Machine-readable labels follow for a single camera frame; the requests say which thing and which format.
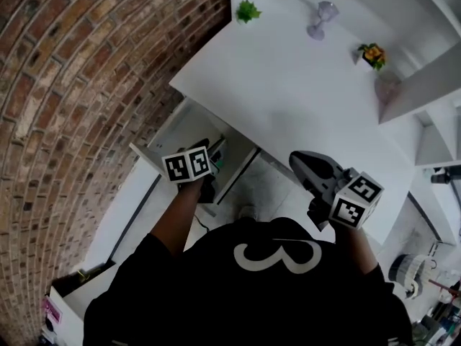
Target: white desk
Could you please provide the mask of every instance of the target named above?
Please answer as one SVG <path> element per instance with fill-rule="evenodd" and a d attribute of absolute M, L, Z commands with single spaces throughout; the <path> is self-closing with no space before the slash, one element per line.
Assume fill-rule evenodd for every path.
<path fill-rule="evenodd" d="M 383 243 L 414 167 L 378 128 L 375 75 L 352 61 L 359 40 L 334 23 L 323 42 L 310 39 L 315 11 L 298 0 L 259 0 L 257 7 L 260 19 L 232 21 L 171 85 L 287 167 L 292 151 L 311 150 L 367 172 L 385 192 L 364 228 Z"/>

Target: open drawer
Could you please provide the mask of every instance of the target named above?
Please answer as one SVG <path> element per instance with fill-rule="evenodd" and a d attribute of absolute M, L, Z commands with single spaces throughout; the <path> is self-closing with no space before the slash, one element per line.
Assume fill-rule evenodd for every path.
<path fill-rule="evenodd" d="M 131 143 L 130 147 L 165 177 L 162 156 L 175 154 L 180 148 L 189 148 L 203 138 L 208 138 L 210 145 L 213 145 L 222 137 L 226 139 L 227 149 L 223 165 L 216 176 L 213 200 L 215 204 L 219 204 L 259 149 L 247 137 L 224 123 L 202 105 L 186 98 L 160 127 L 147 147 L 136 143 Z"/>

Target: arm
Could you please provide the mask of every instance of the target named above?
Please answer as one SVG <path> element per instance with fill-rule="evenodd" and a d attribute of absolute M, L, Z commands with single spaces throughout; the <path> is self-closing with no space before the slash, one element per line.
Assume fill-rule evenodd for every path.
<path fill-rule="evenodd" d="M 377 260 L 362 229 L 349 229 L 335 224 L 336 244 L 349 255 L 363 274 L 377 267 Z"/>
<path fill-rule="evenodd" d="M 174 257 L 184 251 L 202 184 L 200 178 L 185 185 L 151 230 Z"/>

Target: small potted plant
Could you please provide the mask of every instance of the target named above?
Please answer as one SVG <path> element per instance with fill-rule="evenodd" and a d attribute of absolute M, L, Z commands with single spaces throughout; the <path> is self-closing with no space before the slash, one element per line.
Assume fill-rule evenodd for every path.
<path fill-rule="evenodd" d="M 259 18 L 261 12 L 248 0 L 242 0 L 237 9 L 237 19 L 248 23 L 253 18 Z"/>
<path fill-rule="evenodd" d="M 356 64 L 366 71 L 379 71 L 386 64 L 386 53 L 375 43 L 360 45 Z"/>

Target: white floor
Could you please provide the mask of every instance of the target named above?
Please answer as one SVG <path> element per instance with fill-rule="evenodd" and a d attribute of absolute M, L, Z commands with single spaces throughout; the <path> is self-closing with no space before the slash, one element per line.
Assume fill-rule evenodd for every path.
<path fill-rule="evenodd" d="M 143 237 L 166 210 L 175 194 L 176 186 L 162 178 L 112 258 L 117 264 L 122 263 L 135 251 Z M 215 218 L 200 208 L 197 209 L 196 214 L 209 229 L 215 229 L 223 224 L 234 222 L 239 208 L 252 202 L 259 209 L 260 221 L 270 221 L 276 217 L 286 216 L 296 220 L 315 239 L 334 241 L 334 232 L 330 226 L 323 232 L 319 232 L 308 219 L 306 212 L 310 199 L 310 194 L 258 156 L 225 196 Z M 194 219 L 186 249 L 205 233 L 205 229 Z M 369 240 L 382 271 L 387 277 L 390 266 L 400 253 L 428 254 L 435 238 L 419 212 L 407 199 L 384 244 L 381 246 L 370 237 Z M 395 284 L 394 293 L 403 299 L 413 321 L 421 319 L 437 302 L 439 295 L 438 288 L 433 285 L 425 286 L 423 293 L 414 300 L 404 299 L 405 291 L 399 284 Z"/>

